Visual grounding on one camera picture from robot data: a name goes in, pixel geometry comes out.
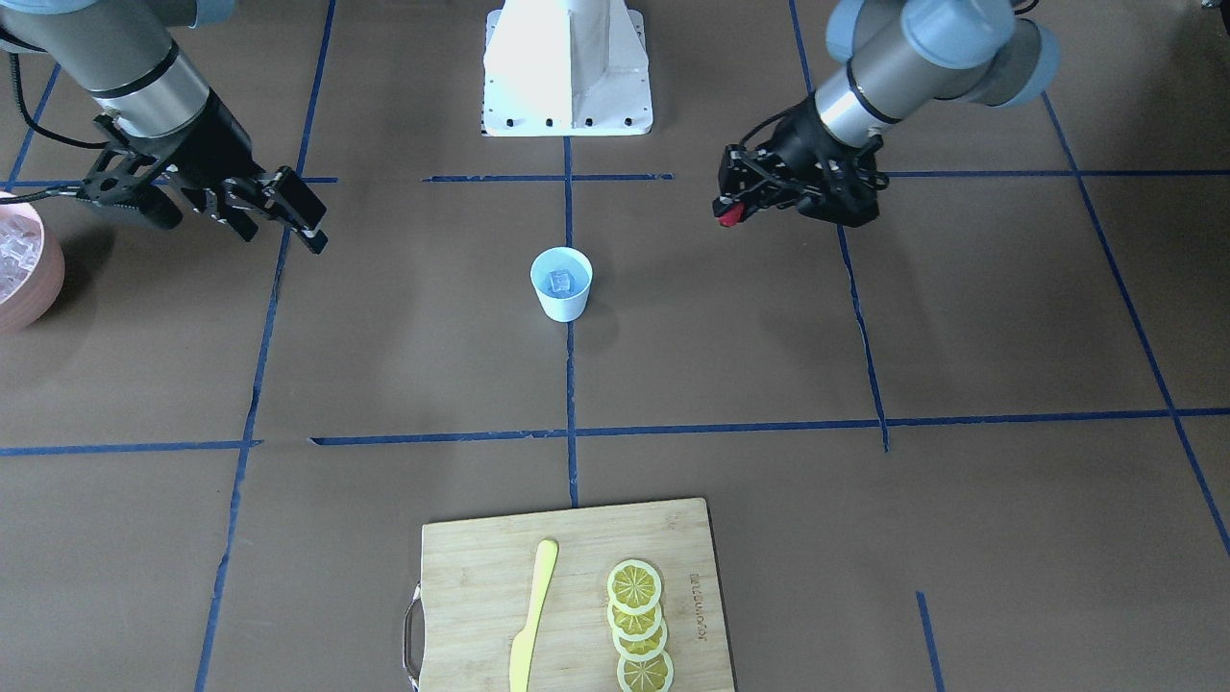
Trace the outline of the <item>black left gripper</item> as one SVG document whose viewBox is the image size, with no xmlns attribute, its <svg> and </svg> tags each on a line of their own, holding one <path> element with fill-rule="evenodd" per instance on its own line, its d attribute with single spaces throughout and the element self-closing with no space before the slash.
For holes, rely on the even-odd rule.
<svg viewBox="0 0 1230 692">
<path fill-rule="evenodd" d="M 744 222 L 768 209 L 861 227 L 879 216 L 878 193 L 889 184 L 875 154 L 884 145 L 879 132 L 849 146 L 827 132 L 814 100 L 775 113 L 752 127 L 740 145 L 727 144 L 720 162 L 720 193 L 713 216 L 744 203 Z"/>
</svg>

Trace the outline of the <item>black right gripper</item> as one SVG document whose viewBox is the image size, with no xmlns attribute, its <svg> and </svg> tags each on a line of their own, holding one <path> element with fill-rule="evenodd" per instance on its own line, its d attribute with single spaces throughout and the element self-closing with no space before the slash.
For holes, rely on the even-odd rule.
<svg viewBox="0 0 1230 692">
<path fill-rule="evenodd" d="M 292 167 L 264 175 L 252 157 L 251 136 L 216 93 L 184 127 L 165 136 L 129 135 L 109 114 L 95 117 L 95 127 L 105 135 L 105 149 L 84 175 L 76 200 L 132 213 L 170 231 L 184 215 L 155 184 L 167 179 L 194 211 L 228 225 L 245 242 L 258 235 L 251 213 L 262 202 L 264 215 L 290 227 L 312 254 L 323 253 L 325 203 Z"/>
</svg>

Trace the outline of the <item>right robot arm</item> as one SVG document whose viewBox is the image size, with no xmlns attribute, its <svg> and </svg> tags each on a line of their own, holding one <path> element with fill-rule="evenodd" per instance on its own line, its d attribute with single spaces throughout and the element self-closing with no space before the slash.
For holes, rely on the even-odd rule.
<svg viewBox="0 0 1230 692">
<path fill-rule="evenodd" d="M 322 253 L 323 202 L 293 168 L 255 161 L 251 136 L 172 34 L 232 12 L 232 1 L 5 1 L 2 49 L 14 59 L 48 54 L 100 109 L 95 162 L 42 198 L 69 197 L 170 231 L 184 219 L 176 191 L 244 240 L 264 218 Z"/>
</svg>

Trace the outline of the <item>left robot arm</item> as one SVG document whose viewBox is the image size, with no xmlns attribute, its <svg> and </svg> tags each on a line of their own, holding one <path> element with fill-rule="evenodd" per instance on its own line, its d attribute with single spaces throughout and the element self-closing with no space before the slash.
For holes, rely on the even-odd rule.
<svg viewBox="0 0 1230 692">
<path fill-rule="evenodd" d="M 1027 104 L 1061 61 L 1057 36 L 1015 1 L 843 1 L 825 43 L 838 70 L 765 119 L 765 141 L 724 147 L 712 203 L 724 227 L 768 209 L 873 222 L 889 183 L 877 152 L 895 124 L 930 102 Z"/>
</svg>

